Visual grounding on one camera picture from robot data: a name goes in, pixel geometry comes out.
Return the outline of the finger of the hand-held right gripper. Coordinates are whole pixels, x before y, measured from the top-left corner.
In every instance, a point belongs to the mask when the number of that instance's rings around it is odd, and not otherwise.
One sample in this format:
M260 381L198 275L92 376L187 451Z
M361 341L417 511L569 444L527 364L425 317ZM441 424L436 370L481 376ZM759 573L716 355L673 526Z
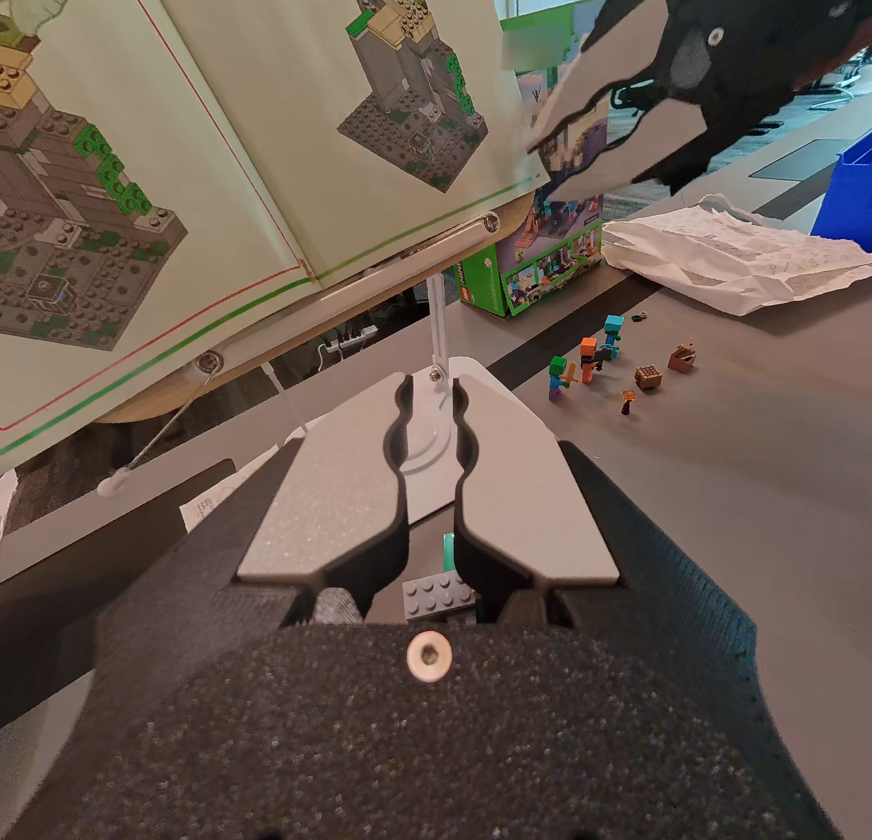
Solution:
M644 115L620 143L605 148L587 168L549 186L549 200L582 202L634 181L706 131L699 105L668 98Z
M669 18L667 0L642 0L571 62L531 127L532 153L596 105L613 86L648 68L659 51Z

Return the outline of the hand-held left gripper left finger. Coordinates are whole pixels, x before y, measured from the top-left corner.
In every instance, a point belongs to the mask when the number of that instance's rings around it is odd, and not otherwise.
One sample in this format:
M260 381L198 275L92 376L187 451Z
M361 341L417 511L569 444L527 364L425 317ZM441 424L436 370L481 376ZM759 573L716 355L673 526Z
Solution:
M336 407L294 454L236 576L350 594L361 616L405 570L411 376L395 373Z

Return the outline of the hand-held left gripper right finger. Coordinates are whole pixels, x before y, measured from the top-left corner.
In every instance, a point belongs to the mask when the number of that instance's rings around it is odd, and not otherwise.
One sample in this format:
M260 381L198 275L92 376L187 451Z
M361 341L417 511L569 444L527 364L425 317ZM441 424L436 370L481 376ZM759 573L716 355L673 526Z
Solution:
M621 573L555 434L513 395L457 376L452 386L461 477L453 558L497 617L513 595L545 608L560 592L612 592Z

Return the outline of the brick building instruction booklet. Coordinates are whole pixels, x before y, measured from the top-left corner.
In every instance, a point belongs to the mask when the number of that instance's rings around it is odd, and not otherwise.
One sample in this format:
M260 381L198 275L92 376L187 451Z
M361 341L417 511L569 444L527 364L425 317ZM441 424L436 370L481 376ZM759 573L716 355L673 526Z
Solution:
M545 179L492 0L2 0L2 469Z

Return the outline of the grey desk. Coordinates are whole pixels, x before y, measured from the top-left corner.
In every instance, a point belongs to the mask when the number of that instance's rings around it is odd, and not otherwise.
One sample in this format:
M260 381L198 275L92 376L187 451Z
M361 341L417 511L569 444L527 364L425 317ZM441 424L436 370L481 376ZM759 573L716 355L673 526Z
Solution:
M580 449L753 620L765 702L845 838L870 838L870 279L744 318L601 265L515 321L456 302L476 360ZM647 319L634 323L633 314ZM624 316L614 361L604 322ZM598 340L583 384L579 347ZM426 366L420 321L2 539L2 634L44 640L185 533L179 504L372 380ZM687 375L667 367L692 342ZM580 382L549 400L554 356ZM638 366L663 373L645 392ZM637 399L622 415L622 393Z

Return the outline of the grey brick plate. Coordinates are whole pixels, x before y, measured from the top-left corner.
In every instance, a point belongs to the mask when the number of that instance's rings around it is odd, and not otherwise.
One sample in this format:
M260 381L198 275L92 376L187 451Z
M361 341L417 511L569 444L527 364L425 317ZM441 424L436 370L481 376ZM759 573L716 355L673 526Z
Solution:
M405 621L443 621L475 613L476 593L457 571L436 573L401 584Z

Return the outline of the white power strip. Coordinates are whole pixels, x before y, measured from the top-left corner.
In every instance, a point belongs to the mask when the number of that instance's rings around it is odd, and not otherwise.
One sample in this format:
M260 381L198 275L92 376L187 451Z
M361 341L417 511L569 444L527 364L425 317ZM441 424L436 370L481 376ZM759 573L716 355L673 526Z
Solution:
M349 334L340 334L334 339L322 342L318 347L320 355L334 355L344 353L350 348L364 345L367 341L376 337L379 329L376 325L364 326Z

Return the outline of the green toy set box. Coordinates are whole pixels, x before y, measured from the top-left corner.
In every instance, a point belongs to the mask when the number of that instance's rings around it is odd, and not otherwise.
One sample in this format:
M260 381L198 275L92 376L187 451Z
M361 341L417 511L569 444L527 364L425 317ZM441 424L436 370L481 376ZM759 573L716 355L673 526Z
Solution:
M516 316L602 260L604 197L561 202L555 189L605 148L608 102L573 122L540 151L549 180L525 220L452 268L460 299L496 316Z

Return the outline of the blue plastic bin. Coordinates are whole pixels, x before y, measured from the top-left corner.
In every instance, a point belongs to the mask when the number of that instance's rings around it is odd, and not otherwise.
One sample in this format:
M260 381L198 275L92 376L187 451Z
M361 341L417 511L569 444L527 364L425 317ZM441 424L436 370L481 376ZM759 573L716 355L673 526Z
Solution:
M871 132L838 155L810 234L853 241L871 253Z

